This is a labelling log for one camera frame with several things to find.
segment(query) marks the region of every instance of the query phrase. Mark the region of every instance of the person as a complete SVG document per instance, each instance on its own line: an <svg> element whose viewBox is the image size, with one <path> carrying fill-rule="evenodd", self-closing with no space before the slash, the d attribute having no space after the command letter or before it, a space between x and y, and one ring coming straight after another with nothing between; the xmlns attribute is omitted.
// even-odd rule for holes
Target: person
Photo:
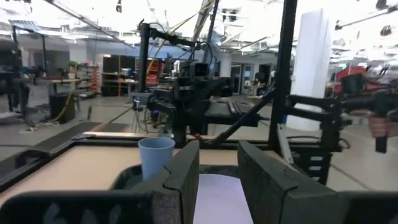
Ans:
<svg viewBox="0 0 398 224"><path fill-rule="evenodd" d="M393 123L390 118L369 117L369 130L372 137L398 136L398 123Z"/></svg>

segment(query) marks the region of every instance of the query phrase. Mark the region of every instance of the white pillar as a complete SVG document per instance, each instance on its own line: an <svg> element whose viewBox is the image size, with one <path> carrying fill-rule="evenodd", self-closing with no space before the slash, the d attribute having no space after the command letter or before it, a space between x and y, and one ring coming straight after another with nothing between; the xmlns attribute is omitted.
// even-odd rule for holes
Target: white pillar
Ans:
<svg viewBox="0 0 398 224"><path fill-rule="evenodd" d="M290 94L324 97L332 27L333 23L324 9L302 15ZM297 105L296 108L321 111L320 108L307 105ZM302 131L316 131L319 129L319 122L289 116L287 126Z"/></svg>
<svg viewBox="0 0 398 224"><path fill-rule="evenodd" d="M220 77L231 77L231 54L220 54Z"/></svg>
<svg viewBox="0 0 398 224"><path fill-rule="evenodd" d="M88 60L86 42L69 45L69 60L83 63Z"/></svg>
<svg viewBox="0 0 398 224"><path fill-rule="evenodd" d="M22 66L28 67L29 63L29 51L21 48L21 59L22 59Z"/></svg>

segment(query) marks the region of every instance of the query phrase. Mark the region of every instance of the metal frame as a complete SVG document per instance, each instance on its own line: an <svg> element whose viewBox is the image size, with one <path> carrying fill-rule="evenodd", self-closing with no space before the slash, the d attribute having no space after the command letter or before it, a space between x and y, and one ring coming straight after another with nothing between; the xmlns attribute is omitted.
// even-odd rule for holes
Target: metal frame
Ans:
<svg viewBox="0 0 398 224"><path fill-rule="evenodd" d="M42 51L43 51L43 69L47 70L47 54L46 54L46 48L45 48L45 36L43 34L40 33L36 33L34 30L30 30L30 29L26 29L26 28L21 28L18 26L12 26L12 39L14 41L14 76L11 78L10 80L10 86L12 86L14 84L14 79L15 78L20 78L21 77L21 53L19 51L19 42L18 42L18 35L17 35L17 29L18 30L24 30L30 33L35 33L35 34L39 34L42 38ZM22 89L24 88L24 82L16 82L16 84L18 85L18 91L19 91L19 104L20 104L20 108L21 108L21 113L23 115L23 117L25 117L25 112L27 109L27 99L25 99L24 94L22 94ZM9 111L12 111L12 105L13 105L13 97L11 96L11 94L7 95L7 100L8 100L8 106L9 106Z"/></svg>
<svg viewBox="0 0 398 224"><path fill-rule="evenodd" d="M97 30L98 32L102 32L105 35L108 35L110 37L112 37L112 39L114 39L116 42L122 43L127 47L130 47L132 49L135 49L134 45L128 44L126 41L121 40L119 37L116 37L113 34L110 34L109 32L107 32L106 30L102 29L100 26L98 26L95 22L87 19L85 16L82 16L81 14L72 11L71 9L63 6L62 4L60 4L59 2L56 2L54 0L44 0L45 2L55 6L57 9L61 10L62 12L68 14L69 16L72 16L82 22L84 22L85 24L89 25L90 27L94 28L95 30Z"/></svg>
<svg viewBox="0 0 398 224"><path fill-rule="evenodd" d="M13 185L17 184L19 181L22 179L26 178L27 176L31 175L35 171L39 170L41 167L44 165L48 164L49 162L55 160L58 156L61 156L64 152L67 152L69 149L75 147L75 146L106 146L106 147L138 147L138 141L141 139L146 138L145 136L142 137L122 137L122 136L96 136L96 135L91 135L91 134L80 134L75 136L74 138L71 138L71 140L68 140L61 144L59 147L56 147L55 149L52 149L49 153L48 156L41 157L41 158L31 158L28 157L26 159L33 160L33 162L28 163L24 166L21 167L16 167L14 164L17 163L12 163L12 167L6 167L3 166L2 168L4 171L8 171L8 175L0 179L0 193L4 192L5 190L9 189ZM228 139L225 140L223 143L221 143L216 149L217 150L230 150L230 151L235 151L237 150L237 145L238 145L239 140L234 140L234 139ZM270 151L272 148L268 145L266 141L258 141L258 140L252 140L252 141L247 141L259 149L263 151ZM313 153L319 153L319 143L317 142L290 142L290 148L292 152L297 153L297 151L300 151L305 157L305 156L310 156ZM205 142L201 142L200 146L201 150L214 150L215 147L211 144L206 144ZM20 160L20 156L13 156L13 159L15 161ZM305 170L306 172L308 171L308 167L300 167L301 170ZM326 183L327 180L327 174L323 175L322 179L324 182L323 184Z"/></svg>
<svg viewBox="0 0 398 224"><path fill-rule="evenodd" d="M284 114L289 112L289 109L285 107L285 101L287 96L287 80L289 79L289 63L290 63L290 53L292 48L292 39L293 39L293 31L294 31L294 20L295 20L295 11L297 7L297 0L285 0L284 3L284 16L283 23L280 33L281 43L279 46L279 57L278 57L278 73L275 76L275 91L271 91L268 95L264 96L261 103L256 105L252 110L247 114L247 116L243 116L239 119L238 122L233 124L225 133L220 134L217 138L210 141L201 141L200 149L202 150L236 150L238 145L238 140L231 140L228 137L231 133L234 133L241 124L242 120L245 120L253 113L257 113L269 100L274 99L274 109L272 111L272 119L271 119L271 129L270 129L270 141L248 141L249 143L255 145L260 150L274 150L279 152L283 145L279 144L278 136L283 130L278 130L278 124L282 122L282 117ZM141 32L144 30L148 30L148 24L142 24ZM148 41L149 37L153 37L154 33L147 34L145 37L141 37L142 40ZM167 39L170 36L163 34L160 38ZM185 44L190 47L194 47L192 42L187 42L186 40L180 40L182 42L177 44ZM141 47L140 58L147 57L147 48ZM147 60L141 60L140 67L146 68ZM145 69L141 69L140 71L140 88L139 91L144 91L145 89ZM40 169L42 166L46 165L50 161L57 158L59 155L68 151L74 146L122 146L122 147L138 147L138 141L143 137L112 137L112 136L96 136L94 135L86 135L81 134L78 135L71 140L63 143L61 146L51 150L48 153L47 157L43 157L41 159L36 159L35 162L26 164L22 167L8 167L10 169L9 175L0 180L0 192L5 191L9 187L18 183L18 181L27 177L31 173ZM319 177L319 182L322 184L326 184L328 177L328 170L330 166L330 157L333 151L340 151L338 148L331 148L330 146L326 146L324 144L313 141L313 142L290 142L289 141L290 150L293 152L293 157L297 162L297 165L306 172L310 177ZM324 157L324 160L321 161L312 161L311 158L313 156ZM311 166L321 166L320 170L311 171Z"/></svg>

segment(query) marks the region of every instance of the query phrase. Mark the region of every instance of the table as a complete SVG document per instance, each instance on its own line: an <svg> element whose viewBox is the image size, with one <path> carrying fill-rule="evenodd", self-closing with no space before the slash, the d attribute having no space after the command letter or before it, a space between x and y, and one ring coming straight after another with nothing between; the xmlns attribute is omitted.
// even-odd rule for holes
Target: table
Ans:
<svg viewBox="0 0 398 224"><path fill-rule="evenodd" d="M138 84L138 82L135 80L124 80L124 81L121 81L121 83L127 84L127 95L128 96L131 96L131 92L132 92L131 87Z"/></svg>
<svg viewBox="0 0 398 224"><path fill-rule="evenodd" d="M85 132L84 134L121 138L156 136L156 134L107 132ZM202 136L203 139L214 137ZM264 153L284 162L273 151L264 151ZM76 145L3 192L0 195L0 205L13 195L33 190L107 190L120 172L140 163L137 147ZM237 165L237 151L202 149L200 150L200 163Z"/></svg>
<svg viewBox="0 0 398 224"><path fill-rule="evenodd" d="M18 83L33 83L34 82L34 80L31 79L31 78L15 78L14 81L18 82ZM57 85L58 84L62 84L62 83L77 83L77 82L80 82L80 79L75 78L75 79L62 79L61 80L61 79L38 78L38 79L36 79L36 82L38 84L39 83L44 83L44 84L47 85L47 92L48 92L48 95L49 95L49 102L50 102L50 96L57 93ZM21 98L20 102L21 102L20 103L21 104L20 105L21 112L22 112L22 114L24 114L24 112L26 111L28 102L27 102L27 100L25 100L23 98ZM79 97L78 97L77 105L78 105L78 110L80 110Z"/></svg>
<svg viewBox="0 0 398 224"><path fill-rule="evenodd" d="M251 90L251 95L252 96L257 96L257 90L259 88L264 88L266 84L260 84L260 85L245 85L245 88L248 88Z"/></svg>

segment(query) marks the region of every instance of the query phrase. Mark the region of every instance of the yellow cable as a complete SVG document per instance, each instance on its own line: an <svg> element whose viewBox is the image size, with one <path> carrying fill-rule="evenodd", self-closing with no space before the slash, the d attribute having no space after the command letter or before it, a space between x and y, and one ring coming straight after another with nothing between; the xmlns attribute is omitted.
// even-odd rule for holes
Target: yellow cable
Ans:
<svg viewBox="0 0 398 224"><path fill-rule="evenodd" d="M173 26L172 28L170 28L168 31L170 31L170 30L173 29L173 30L170 32L170 35L173 35L173 34L175 33L175 31L177 31L177 29L179 29L181 26L183 26L185 23L187 23L190 19L194 18L195 15L200 14L200 13L202 13L204 10L208 9L209 7L211 7L211 6L213 5L214 1L215 1L215 0L211 0L211 1L207 2L197 13L195 13L195 14L192 15L191 17L185 19L185 20L182 21L182 22L179 22L177 25L175 25L175 26ZM153 57L152 60L150 61L149 66L148 66L148 68L147 68L147 73L146 73L146 75L149 74L150 68L151 68L152 64L154 63L157 54L160 52L160 49L163 47L164 43L165 43L165 41L162 41L162 43L161 43L161 45L159 46L159 48L157 49L157 51L156 51L154 57Z"/></svg>
<svg viewBox="0 0 398 224"><path fill-rule="evenodd" d="M75 65L75 78L76 78L76 76L77 76L77 65ZM63 106L61 112L52 121L58 121L62 117L62 115L66 112L68 105L70 103L70 99L72 98L72 95L73 95L73 91L70 91L68 93L67 100L66 100L65 105Z"/></svg>

